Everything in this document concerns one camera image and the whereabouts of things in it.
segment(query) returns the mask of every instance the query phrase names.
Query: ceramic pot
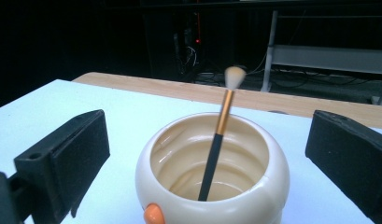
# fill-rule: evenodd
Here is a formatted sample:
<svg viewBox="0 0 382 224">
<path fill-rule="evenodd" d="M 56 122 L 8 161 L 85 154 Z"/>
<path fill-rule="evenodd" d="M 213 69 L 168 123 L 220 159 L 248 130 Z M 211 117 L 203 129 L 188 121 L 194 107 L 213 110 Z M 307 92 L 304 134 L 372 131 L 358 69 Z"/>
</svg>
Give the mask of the ceramic pot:
<svg viewBox="0 0 382 224">
<path fill-rule="evenodd" d="M 207 202 L 197 201 L 218 116 L 175 120 L 146 144 L 135 187 L 147 223 L 280 223 L 287 160 L 266 130 L 239 116 L 228 119 Z"/>
</svg>

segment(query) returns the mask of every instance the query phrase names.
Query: brush ferrule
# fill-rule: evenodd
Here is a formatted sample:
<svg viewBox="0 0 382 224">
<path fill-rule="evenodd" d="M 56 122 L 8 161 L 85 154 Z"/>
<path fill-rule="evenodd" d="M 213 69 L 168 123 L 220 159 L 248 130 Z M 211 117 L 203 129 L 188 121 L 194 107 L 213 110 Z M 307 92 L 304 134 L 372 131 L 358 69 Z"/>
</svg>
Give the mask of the brush ferrule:
<svg viewBox="0 0 382 224">
<path fill-rule="evenodd" d="M 226 90 L 225 96 L 223 98 L 222 108 L 219 113 L 219 120 L 217 124 L 217 134 L 223 135 L 225 133 L 226 123 L 231 110 L 231 104 L 234 96 L 234 91 Z"/>
</svg>

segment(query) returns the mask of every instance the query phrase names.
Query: dark background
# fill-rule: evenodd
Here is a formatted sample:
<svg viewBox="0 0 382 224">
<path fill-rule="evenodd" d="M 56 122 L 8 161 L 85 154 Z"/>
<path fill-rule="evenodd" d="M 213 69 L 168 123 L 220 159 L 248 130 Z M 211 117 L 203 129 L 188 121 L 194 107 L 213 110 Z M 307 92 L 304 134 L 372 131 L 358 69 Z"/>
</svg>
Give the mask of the dark background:
<svg viewBox="0 0 382 224">
<path fill-rule="evenodd" d="M 191 69 L 177 71 L 173 33 L 194 19 L 193 12 L 108 9 L 184 2 L 192 1 L 0 1 L 0 106 L 54 79 L 88 72 L 191 81 Z M 280 15 L 298 17 L 278 20 L 277 44 L 382 49 L 382 7 L 292 8 Z M 311 15 L 368 17 L 307 18 Z M 271 9 L 208 10 L 200 16 L 203 42 L 193 46 L 201 70 L 233 64 L 252 69 L 260 63 Z"/>
</svg>

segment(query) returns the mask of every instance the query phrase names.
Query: wooden table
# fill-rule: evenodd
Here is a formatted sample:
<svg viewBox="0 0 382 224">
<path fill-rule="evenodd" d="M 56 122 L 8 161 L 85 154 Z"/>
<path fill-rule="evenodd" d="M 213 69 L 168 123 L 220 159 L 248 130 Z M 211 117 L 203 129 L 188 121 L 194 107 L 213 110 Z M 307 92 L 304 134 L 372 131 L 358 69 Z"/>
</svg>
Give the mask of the wooden table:
<svg viewBox="0 0 382 224">
<path fill-rule="evenodd" d="M 221 104 L 225 91 L 222 87 L 104 73 L 88 73 L 73 81 L 212 104 Z M 325 110 L 354 119 L 368 127 L 382 128 L 381 105 L 364 105 L 246 90 L 236 91 L 233 105 L 263 111 L 281 111 L 307 118 L 312 118 L 317 109 Z"/>
</svg>

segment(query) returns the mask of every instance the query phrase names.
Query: cable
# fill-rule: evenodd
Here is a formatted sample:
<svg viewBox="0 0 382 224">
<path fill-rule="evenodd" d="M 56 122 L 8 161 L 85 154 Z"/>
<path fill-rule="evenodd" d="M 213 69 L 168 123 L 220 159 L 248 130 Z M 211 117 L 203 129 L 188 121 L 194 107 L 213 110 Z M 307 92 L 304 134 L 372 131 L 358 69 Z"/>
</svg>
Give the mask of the cable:
<svg viewBox="0 0 382 224">
<path fill-rule="evenodd" d="M 216 76 L 218 74 L 215 73 L 199 73 L 194 80 L 194 83 L 198 84 L 208 84 L 211 85 L 213 84 L 214 86 L 221 86 L 219 81 L 216 80 Z"/>
<path fill-rule="evenodd" d="M 193 49 L 193 48 L 191 48 L 191 47 L 189 47 L 189 46 L 187 46 L 187 48 L 191 50 L 191 56 L 192 56 L 192 54 L 194 53 L 194 60 L 193 60 L 193 65 L 192 65 L 192 66 L 195 66 L 195 65 L 196 65 L 196 59 L 197 59 L 197 53 L 196 53 L 196 50 Z"/>
<path fill-rule="evenodd" d="M 302 17 L 299 20 L 298 25 L 296 26 L 295 32 L 293 33 L 292 37 L 290 38 L 289 45 L 292 43 L 293 38 L 298 34 L 299 28 L 301 27 L 302 21 L 304 20 L 304 14 L 302 14 Z"/>
<path fill-rule="evenodd" d="M 261 69 L 260 71 L 257 71 L 257 70 L 261 67 L 261 65 L 263 64 L 263 62 L 265 61 L 265 59 L 266 59 L 266 54 L 267 54 L 267 52 L 264 54 L 264 56 L 263 56 L 263 58 L 262 58 L 260 64 L 259 64 L 254 70 L 252 70 L 251 72 L 247 73 L 246 75 L 251 75 L 251 74 L 255 74 L 255 73 L 260 73 L 261 71 L 264 70 L 264 69 Z"/>
<path fill-rule="evenodd" d="M 277 79 L 277 76 L 283 76 L 286 79 L 290 79 L 292 81 L 294 81 L 293 77 L 298 77 L 299 79 L 302 79 L 303 81 L 301 83 L 293 85 L 293 86 L 286 86 L 286 85 L 279 84 L 278 80 L 275 80 L 275 79 Z M 289 89 L 299 88 L 299 87 L 303 86 L 304 84 L 306 84 L 308 82 L 308 80 L 309 80 L 308 77 L 300 76 L 299 74 L 291 74 L 291 77 L 288 77 L 287 74 L 280 71 L 279 69 L 278 69 L 278 72 L 275 71 L 273 74 L 271 74 L 271 82 L 274 83 L 275 85 L 277 85 L 278 87 L 281 87 L 281 88 L 289 88 Z"/>
<path fill-rule="evenodd" d="M 364 80 L 360 79 L 357 77 L 349 77 L 349 76 L 341 76 L 341 78 L 351 78 L 350 80 L 347 80 L 345 82 L 335 82 L 335 81 L 330 81 L 330 80 L 323 80 L 320 77 L 330 77 L 332 74 L 322 74 L 322 73 L 316 73 L 316 74 L 310 74 L 310 72 L 307 72 L 305 70 L 301 71 L 303 75 L 299 73 L 299 71 L 294 71 L 294 70 L 285 70 L 282 71 L 280 68 L 276 68 L 273 70 L 275 73 L 274 75 L 281 75 L 285 77 L 286 79 L 291 79 L 293 80 L 294 77 L 298 77 L 301 79 L 304 79 L 304 81 L 301 84 L 295 85 L 295 86 L 285 86 L 279 84 L 277 80 L 274 82 L 277 86 L 283 87 L 283 88 L 297 88 L 303 86 L 306 82 L 314 82 L 314 83 L 319 83 L 319 84 L 324 84 L 324 85 L 333 85 L 333 86 L 350 86 L 350 85 L 360 85 L 363 83 L 366 83 L 370 80 Z"/>
<path fill-rule="evenodd" d="M 184 66 L 184 63 L 182 62 L 181 58 L 176 56 L 176 63 L 177 63 L 177 67 L 179 69 L 179 73 L 181 75 L 185 74 L 185 66 Z"/>
</svg>

